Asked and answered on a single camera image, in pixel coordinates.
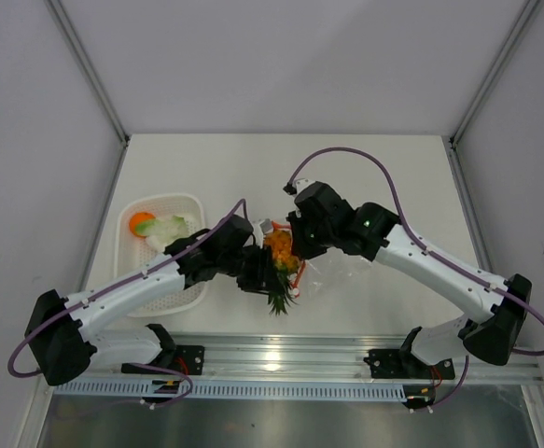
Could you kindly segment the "small orange pineapple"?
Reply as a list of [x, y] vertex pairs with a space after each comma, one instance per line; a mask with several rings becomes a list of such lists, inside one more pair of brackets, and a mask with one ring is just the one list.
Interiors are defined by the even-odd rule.
[[292, 244], [290, 226], [273, 221], [272, 231], [263, 237], [263, 247], [271, 250], [272, 264], [280, 282], [280, 291], [268, 294], [271, 315], [286, 315], [287, 308], [300, 295], [299, 282], [306, 264], [293, 254]]

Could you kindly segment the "clear zip bag orange zipper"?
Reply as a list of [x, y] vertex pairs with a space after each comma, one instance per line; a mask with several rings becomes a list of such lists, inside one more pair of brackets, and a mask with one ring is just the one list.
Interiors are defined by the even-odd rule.
[[366, 259], [345, 255], [335, 248], [317, 258], [302, 260], [306, 267], [299, 282], [299, 297], [307, 298], [328, 293], [343, 282], [353, 280], [368, 268]]

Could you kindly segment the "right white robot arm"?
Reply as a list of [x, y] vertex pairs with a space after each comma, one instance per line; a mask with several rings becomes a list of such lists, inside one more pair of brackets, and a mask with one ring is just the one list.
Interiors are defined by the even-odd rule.
[[337, 248], [408, 275], [462, 311], [444, 324], [410, 331], [398, 355], [406, 374], [420, 376], [464, 355], [496, 366], [508, 363], [527, 315], [527, 278], [504, 278], [420, 247], [400, 216], [377, 203], [354, 208], [326, 183], [301, 179], [285, 190], [295, 204], [287, 220], [297, 257], [313, 259]]

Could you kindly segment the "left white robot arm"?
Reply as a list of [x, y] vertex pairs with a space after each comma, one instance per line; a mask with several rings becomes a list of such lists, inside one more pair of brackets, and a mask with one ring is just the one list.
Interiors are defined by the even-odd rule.
[[168, 245], [140, 268], [103, 287], [62, 297], [40, 295], [24, 332], [38, 372], [51, 386], [64, 385], [89, 369], [120, 365], [125, 371], [164, 373], [175, 362], [175, 344], [160, 324], [131, 332], [108, 330], [121, 317], [154, 300], [203, 284], [216, 275], [239, 289], [268, 294], [278, 287], [271, 250], [264, 246], [273, 225], [232, 215]]

